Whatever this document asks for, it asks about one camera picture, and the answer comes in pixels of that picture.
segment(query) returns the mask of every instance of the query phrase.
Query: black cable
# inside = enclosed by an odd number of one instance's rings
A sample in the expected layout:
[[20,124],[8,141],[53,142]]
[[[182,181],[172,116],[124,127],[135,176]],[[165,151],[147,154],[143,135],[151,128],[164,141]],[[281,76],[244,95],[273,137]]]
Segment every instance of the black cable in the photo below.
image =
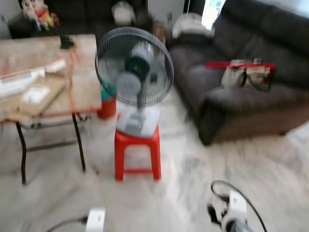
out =
[[87,220],[88,220],[88,216],[68,219],[68,220],[62,221],[61,223],[53,226],[52,228],[50,228],[46,232],[52,232],[52,231],[54,231],[54,230],[56,230],[56,229],[58,229],[58,228],[60,228],[62,226],[65,226],[65,225],[68,225],[68,224],[71,224],[71,223],[75,223],[75,222],[80,222],[80,223],[82,223],[84,225],[84,224],[87,223]]
[[246,200],[246,202],[250,205],[250,207],[251,207],[251,208],[253,209],[253,211],[255,212],[256,216],[258,217],[258,219],[259,219],[259,221],[260,221],[260,223],[261,223],[261,226],[262,226],[264,232],[267,232],[267,229],[266,229],[266,227],[265,227],[265,224],[264,224],[264,222],[263,222],[261,216],[259,215],[259,213],[258,213],[257,210],[255,209],[255,207],[252,205],[251,201],[250,201],[238,188],[234,187],[234,186],[231,185],[230,183],[227,183],[227,182],[225,182],[225,181],[223,181],[223,180],[215,180],[215,181],[213,181],[212,184],[211,184],[211,191],[213,192],[213,194],[214,194],[217,198],[219,198],[219,199],[222,200],[222,201],[225,201],[224,196],[219,195],[218,193],[216,193],[216,192],[213,190],[213,187],[214,187],[215,185],[228,186],[229,188],[231,188],[231,189],[233,189],[234,191],[238,192],[238,193]]

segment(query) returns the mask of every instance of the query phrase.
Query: paper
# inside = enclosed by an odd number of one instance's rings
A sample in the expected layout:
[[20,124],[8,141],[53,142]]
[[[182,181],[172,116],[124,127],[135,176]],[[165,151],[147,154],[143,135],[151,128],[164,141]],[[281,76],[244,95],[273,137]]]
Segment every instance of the paper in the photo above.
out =
[[23,95],[22,101],[31,104],[40,104],[49,92],[49,87],[32,87]]

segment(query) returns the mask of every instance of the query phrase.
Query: stool leg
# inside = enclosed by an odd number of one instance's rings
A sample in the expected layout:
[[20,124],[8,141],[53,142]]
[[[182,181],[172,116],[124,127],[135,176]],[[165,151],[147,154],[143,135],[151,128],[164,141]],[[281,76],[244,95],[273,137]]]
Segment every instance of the stool leg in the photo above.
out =
[[154,180],[161,179],[161,156],[160,156],[160,143],[150,147],[151,153],[151,167],[153,170]]
[[124,179],[125,169],[125,148],[124,146],[116,145],[115,142],[115,178],[118,181]]

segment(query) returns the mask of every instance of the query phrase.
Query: black metal table leg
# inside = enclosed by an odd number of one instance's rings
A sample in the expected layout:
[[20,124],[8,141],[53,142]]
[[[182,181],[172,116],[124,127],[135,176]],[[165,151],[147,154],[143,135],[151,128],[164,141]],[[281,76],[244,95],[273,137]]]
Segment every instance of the black metal table leg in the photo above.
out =
[[21,178],[22,178],[23,185],[25,185],[26,184],[26,155],[27,155],[27,148],[26,148],[25,138],[24,138],[24,135],[23,135],[23,132],[21,130],[19,122],[16,122],[16,128],[17,128],[17,132],[18,132],[18,135],[19,135],[19,138],[20,138],[22,149],[23,149],[23,156],[22,156],[22,159],[21,159]]
[[72,118],[73,118],[73,123],[74,123],[75,131],[76,131],[79,152],[80,152],[80,155],[81,155],[81,162],[82,162],[83,172],[86,172],[82,140],[81,140],[81,136],[80,136],[79,130],[78,130],[78,125],[77,125],[77,121],[76,121],[76,115],[74,113],[72,114]]

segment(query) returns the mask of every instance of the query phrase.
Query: electric fan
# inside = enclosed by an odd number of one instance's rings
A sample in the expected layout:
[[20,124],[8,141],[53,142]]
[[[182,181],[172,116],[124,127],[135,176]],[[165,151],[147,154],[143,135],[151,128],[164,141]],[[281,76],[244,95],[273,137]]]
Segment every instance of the electric fan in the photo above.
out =
[[117,28],[100,40],[95,66],[106,91],[118,101],[134,106],[121,114],[117,130],[151,138],[160,111],[146,106],[161,101],[173,83],[173,64],[167,49],[146,31]]

